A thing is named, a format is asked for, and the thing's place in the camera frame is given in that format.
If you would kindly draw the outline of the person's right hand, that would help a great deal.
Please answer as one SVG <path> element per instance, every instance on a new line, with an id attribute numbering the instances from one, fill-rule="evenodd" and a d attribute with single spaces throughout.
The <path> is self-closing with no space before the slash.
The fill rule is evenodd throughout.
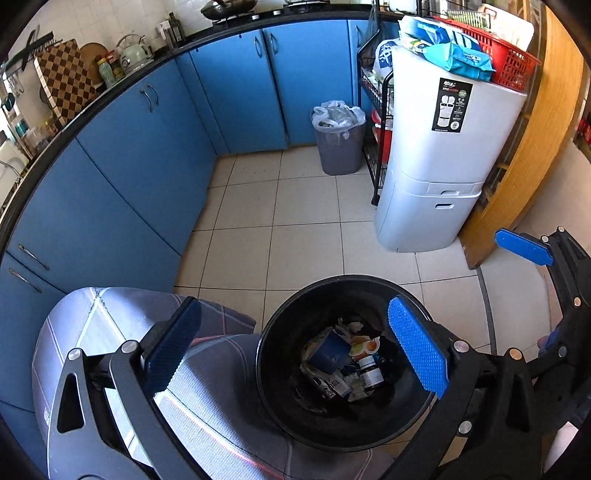
<path id="1" fill-rule="evenodd" d="M 549 335 L 545 335 L 545 336 L 541 337 L 537 341 L 537 346 L 538 346 L 539 350 L 540 351 L 547 350 L 555 342 L 558 335 L 559 335 L 559 328 L 556 328 Z"/>

